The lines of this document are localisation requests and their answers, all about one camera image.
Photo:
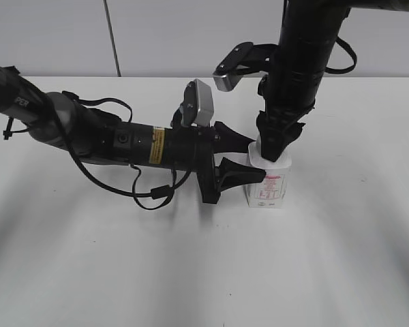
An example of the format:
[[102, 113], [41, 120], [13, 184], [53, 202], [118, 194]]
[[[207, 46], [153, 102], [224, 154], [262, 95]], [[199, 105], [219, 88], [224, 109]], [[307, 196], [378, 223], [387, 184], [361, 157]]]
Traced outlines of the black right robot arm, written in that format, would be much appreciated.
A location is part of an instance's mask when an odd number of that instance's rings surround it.
[[409, 12], [409, 1], [286, 1], [279, 43], [258, 85], [265, 109], [256, 119], [260, 153], [275, 162], [303, 130], [324, 74], [347, 74], [357, 63], [338, 36], [351, 9]]

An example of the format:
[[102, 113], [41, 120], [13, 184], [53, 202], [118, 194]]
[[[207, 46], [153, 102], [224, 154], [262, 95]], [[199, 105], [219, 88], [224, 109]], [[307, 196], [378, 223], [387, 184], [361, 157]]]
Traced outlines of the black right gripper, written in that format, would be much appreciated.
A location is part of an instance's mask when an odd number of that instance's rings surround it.
[[260, 69], [267, 73], [258, 86], [265, 100], [256, 126], [260, 153], [277, 161], [302, 133], [298, 120], [312, 110], [331, 54], [330, 41], [284, 40], [279, 45], [258, 45]]

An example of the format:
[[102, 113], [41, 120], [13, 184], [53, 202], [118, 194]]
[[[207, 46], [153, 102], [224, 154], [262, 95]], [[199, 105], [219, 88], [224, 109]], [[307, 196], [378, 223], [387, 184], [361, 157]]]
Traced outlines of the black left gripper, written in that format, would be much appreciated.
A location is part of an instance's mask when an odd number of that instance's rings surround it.
[[142, 166], [167, 169], [171, 173], [168, 185], [154, 187], [146, 193], [136, 190], [137, 179], [125, 194], [135, 203], [143, 198], [162, 199], [168, 204], [175, 191], [195, 173], [202, 201], [217, 204], [221, 191], [261, 183], [266, 171], [244, 166], [223, 157], [215, 166], [214, 153], [248, 153], [254, 141], [221, 121], [214, 126], [213, 145], [210, 127], [156, 127], [139, 123], [119, 121], [105, 125], [98, 132], [100, 155], [108, 164], [129, 166], [141, 176]]

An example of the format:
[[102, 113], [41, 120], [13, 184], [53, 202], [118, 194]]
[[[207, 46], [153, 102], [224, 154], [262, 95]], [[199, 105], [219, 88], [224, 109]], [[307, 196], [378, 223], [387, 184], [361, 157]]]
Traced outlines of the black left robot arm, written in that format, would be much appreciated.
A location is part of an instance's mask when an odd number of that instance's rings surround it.
[[123, 121], [101, 104], [69, 91], [45, 93], [15, 67], [0, 67], [0, 113], [19, 120], [38, 142], [67, 151], [80, 169], [93, 164], [195, 173], [207, 204], [216, 204], [227, 189], [265, 178], [260, 168], [226, 158], [215, 162], [217, 153], [246, 153], [251, 139], [213, 121], [211, 88], [201, 80], [187, 84], [168, 128]]

